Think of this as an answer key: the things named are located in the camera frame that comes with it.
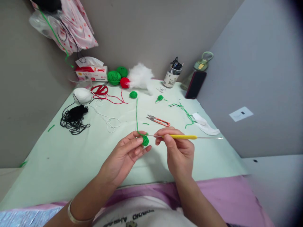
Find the yellow crochet hook handle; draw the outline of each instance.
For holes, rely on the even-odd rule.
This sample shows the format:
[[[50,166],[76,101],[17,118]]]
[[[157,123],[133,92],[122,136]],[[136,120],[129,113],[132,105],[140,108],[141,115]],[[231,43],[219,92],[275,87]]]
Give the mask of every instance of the yellow crochet hook handle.
[[[170,135],[174,139],[197,139],[195,135]]]

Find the red yarn ball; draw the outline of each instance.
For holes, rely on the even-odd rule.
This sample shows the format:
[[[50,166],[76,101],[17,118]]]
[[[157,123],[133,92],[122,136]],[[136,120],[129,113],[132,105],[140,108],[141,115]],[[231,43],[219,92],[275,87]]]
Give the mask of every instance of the red yarn ball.
[[[129,79],[127,77],[122,77],[120,84],[123,88],[129,88]]]

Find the white stuffing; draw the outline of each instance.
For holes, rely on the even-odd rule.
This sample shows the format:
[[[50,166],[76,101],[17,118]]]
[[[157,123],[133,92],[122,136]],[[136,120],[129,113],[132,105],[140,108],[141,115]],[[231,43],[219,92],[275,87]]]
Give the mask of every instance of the white stuffing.
[[[147,89],[150,95],[152,95],[151,79],[154,78],[154,74],[151,69],[139,63],[129,70],[127,78],[130,81],[130,88]]]

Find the left hand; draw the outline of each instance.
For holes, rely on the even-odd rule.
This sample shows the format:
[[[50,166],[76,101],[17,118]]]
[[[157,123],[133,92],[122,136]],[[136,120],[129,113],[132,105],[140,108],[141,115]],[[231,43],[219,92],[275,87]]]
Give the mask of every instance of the left hand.
[[[133,131],[120,140],[111,154],[103,163],[97,178],[107,186],[119,187],[125,180],[135,162],[152,148],[151,145],[143,148],[143,138],[137,131]]]

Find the hand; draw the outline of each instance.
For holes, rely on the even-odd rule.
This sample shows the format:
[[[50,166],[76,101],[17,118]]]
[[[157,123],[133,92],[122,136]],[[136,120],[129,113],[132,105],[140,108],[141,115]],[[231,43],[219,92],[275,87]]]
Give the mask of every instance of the hand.
[[[167,165],[175,181],[188,179],[192,177],[193,154],[195,146],[187,139],[173,139],[170,135],[184,135],[174,127],[160,129],[155,133],[156,145],[161,141],[165,142],[167,147]]]
[[[143,138],[137,131],[133,131],[120,140],[111,154],[103,163],[97,178],[105,185],[115,189],[125,180],[135,162],[152,148],[151,145],[143,148]]]

